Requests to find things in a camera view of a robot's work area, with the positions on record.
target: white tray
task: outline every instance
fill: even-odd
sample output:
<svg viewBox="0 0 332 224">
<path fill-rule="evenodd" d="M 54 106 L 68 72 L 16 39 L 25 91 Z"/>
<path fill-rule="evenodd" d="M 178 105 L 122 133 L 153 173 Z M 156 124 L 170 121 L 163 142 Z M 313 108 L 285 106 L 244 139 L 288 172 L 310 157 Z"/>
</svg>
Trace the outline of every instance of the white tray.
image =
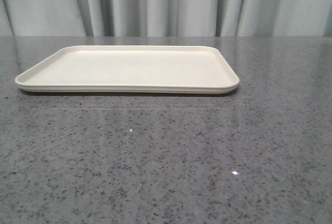
<svg viewBox="0 0 332 224">
<path fill-rule="evenodd" d="M 31 92 L 227 93 L 239 78 L 205 46 L 72 46 L 15 79 Z"/>
</svg>

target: gray countertop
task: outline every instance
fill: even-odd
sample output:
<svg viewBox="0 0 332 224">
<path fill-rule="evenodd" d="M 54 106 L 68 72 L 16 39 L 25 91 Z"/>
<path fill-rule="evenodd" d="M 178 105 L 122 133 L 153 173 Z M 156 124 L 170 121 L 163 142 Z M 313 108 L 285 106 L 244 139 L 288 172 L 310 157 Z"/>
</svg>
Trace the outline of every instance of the gray countertop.
<svg viewBox="0 0 332 224">
<path fill-rule="evenodd" d="M 212 46 L 241 82 L 224 96 L 16 87 L 72 45 Z M 332 38 L 1 37 L 0 63 L 0 223 L 332 223 Z"/>
</svg>

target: plastic tray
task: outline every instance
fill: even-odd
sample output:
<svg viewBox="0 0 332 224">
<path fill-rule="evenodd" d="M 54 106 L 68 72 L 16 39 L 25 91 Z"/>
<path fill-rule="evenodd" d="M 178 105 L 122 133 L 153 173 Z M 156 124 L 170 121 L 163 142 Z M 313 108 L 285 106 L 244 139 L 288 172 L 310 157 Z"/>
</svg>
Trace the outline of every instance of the plastic tray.
<svg viewBox="0 0 332 224">
<path fill-rule="evenodd" d="M 239 78 L 205 46 L 72 46 L 15 79 L 31 92 L 227 93 Z"/>
</svg>

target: curtain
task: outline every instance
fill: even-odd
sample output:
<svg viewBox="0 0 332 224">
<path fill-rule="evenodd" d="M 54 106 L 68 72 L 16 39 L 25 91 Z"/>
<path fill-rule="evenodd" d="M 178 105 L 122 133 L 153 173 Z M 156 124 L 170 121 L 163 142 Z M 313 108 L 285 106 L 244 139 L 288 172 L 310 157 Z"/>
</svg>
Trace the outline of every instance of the curtain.
<svg viewBox="0 0 332 224">
<path fill-rule="evenodd" d="M 0 0 L 0 35 L 331 34 L 332 0 Z"/>
</svg>

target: tray rim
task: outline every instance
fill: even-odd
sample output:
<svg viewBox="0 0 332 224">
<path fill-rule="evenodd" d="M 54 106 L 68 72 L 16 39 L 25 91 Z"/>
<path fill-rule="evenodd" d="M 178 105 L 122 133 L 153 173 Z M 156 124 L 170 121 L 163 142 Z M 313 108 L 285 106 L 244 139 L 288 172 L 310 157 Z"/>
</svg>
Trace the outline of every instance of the tray rim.
<svg viewBox="0 0 332 224">
<path fill-rule="evenodd" d="M 227 86 L 227 87 L 219 87 L 219 86 L 204 86 L 204 87 L 195 87 L 195 86 L 170 86 L 170 85 L 122 85 L 122 84 L 27 84 L 21 82 L 19 79 L 20 77 L 24 76 L 25 74 L 29 73 L 31 70 L 35 69 L 36 67 L 40 66 L 43 63 L 48 62 L 52 58 L 54 58 L 60 52 L 70 50 L 70 51 L 77 51 L 81 50 L 82 48 L 203 48 L 206 50 L 213 50 L 217 52 L 218 55 L 221 56 L 225 65 L 230 69 L 230 72 L 235 76 L 236 82 Z M 220 53 L 220 51 L 214 47 L 210 46 L 177 46 L 177 45 L 74 45 L 64 47 L 57 52 L 51 54 L 49 57 L 43 59 L 42 61 L 38 62 L 36 65 L 32 66 L 31 68 L 27 69 L 23 73 L 20 73 L 15 78 L 15 83 L 18 85 L 19 88 L 29 92 L 158 92 L 158 93 L 214 93 L 214 94 L 221 94 L 221 93 L 228 93 L 233 91 L 235 88 L 238 87 L 240 83 L 240 79 L 238 78 L 237 74 L 233 71 L 230 67 L 226 59 Z"/>
</svg>

